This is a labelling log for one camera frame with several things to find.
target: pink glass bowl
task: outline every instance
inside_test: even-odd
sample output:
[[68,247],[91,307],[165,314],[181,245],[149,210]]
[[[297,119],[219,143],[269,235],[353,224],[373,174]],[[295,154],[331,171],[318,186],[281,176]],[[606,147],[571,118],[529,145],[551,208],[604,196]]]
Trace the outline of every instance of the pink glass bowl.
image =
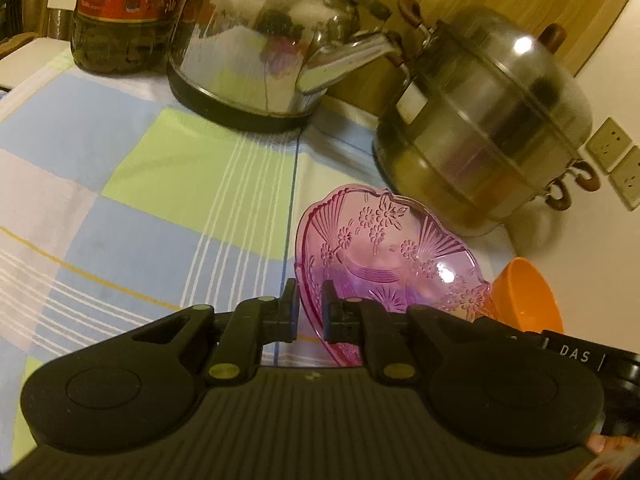
[[[426,304],[474,320],[496,319],[491,285],[465,243],[419,202],[349,184],[311,205],[296,234],[302,305],[322,340],[321,286],[338,296],[369,298],[390,312]],[[340,366],[360,364],[358,349],[322,342]]]

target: plaid tablecloth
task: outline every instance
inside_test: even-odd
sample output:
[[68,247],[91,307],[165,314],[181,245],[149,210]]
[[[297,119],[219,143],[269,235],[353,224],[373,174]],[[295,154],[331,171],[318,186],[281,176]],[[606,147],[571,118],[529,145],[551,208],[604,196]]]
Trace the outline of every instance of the plaid tablecloth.
[[[321,108],[302,132],[240,134],[179,105],[164,75],[101,78],[63,54],[0,101],[0,470],[33,446],[18,406],[43,362],[194,303],[278,296],[304,210],[383,187],[372,131]],[[503,230],[468,240],[488,280]],[[264,364],[333,362],[301,314]]]

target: electrical outlet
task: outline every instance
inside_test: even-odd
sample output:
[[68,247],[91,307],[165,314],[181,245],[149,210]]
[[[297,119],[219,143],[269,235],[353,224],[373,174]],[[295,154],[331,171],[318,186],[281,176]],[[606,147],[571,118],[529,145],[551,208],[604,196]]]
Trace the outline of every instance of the electrical outlet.
[[611,173],[632,145],[631,138],[609,117],[587,141],[587,150],[606,173]]
[[631,148],[613,169],[609,180],[629,211],[640,205],[640,148]]

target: pot handle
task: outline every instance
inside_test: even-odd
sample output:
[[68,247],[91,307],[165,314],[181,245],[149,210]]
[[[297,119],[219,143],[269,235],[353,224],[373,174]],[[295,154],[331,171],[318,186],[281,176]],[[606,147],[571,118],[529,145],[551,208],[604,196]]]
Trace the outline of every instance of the pot handle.
[[404,20],[413,28],[419,28],[422,25],[420,4],[418,2],[415,0],[398,0],[398,9]]
[[551,195],[547,195],[545,202],[551,208],[556,211],[566,211],[571,207],[571,195],[569,195],[569,190],[566,188],[564,182],[559,178],[552,180],[549,183],[548,188],[551,186],[556,186],[562,193],[560,198],[553,198]]
[[[393,44],[397,45],[400,50],[402,49],[402,36],[394,30],[388,30],[386,33],[386,38]],[[386,54],[386,58],[392,63],[396,68],[400,68],[404,65],[404,56],[401,54],[396,54],[395,52],[391,52]]]
[[566,30],[558,23],[547,25],[538,36],[538,41],[546,46],[546,49],[552,54],[558,51],[564,40],[566,40]]
[[572,164],[574,168],[577,170],[584,171],[589,175],[588,178],[583,176],[580,173],[572,171],[575,177],[575,183],[580,186],[585,191],[597,191],[600,189],[600,177],[596,170],[593,169],[593,166],[589,164],[586,160],[577,160]]
[[424,41],[422,42],[422,49],[424,50],[431,41],[432,33],[422,20],[420,4],[415,0],[398,0],[398,9],[409,25],[424,34]]

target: white wall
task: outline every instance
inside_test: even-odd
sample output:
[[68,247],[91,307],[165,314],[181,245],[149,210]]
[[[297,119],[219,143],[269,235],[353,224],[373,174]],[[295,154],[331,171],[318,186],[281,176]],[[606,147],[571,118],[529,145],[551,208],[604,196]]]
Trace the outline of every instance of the white wall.
[[[640,144],[640,0],[628,1],[577,81],[593,130],[611,116]],[[629,212],[602,180],[587,193],[566,178],[568,211],[537,200],[508,227],[516,252],[551,284],[568,334],[640,352],[640,208]]]

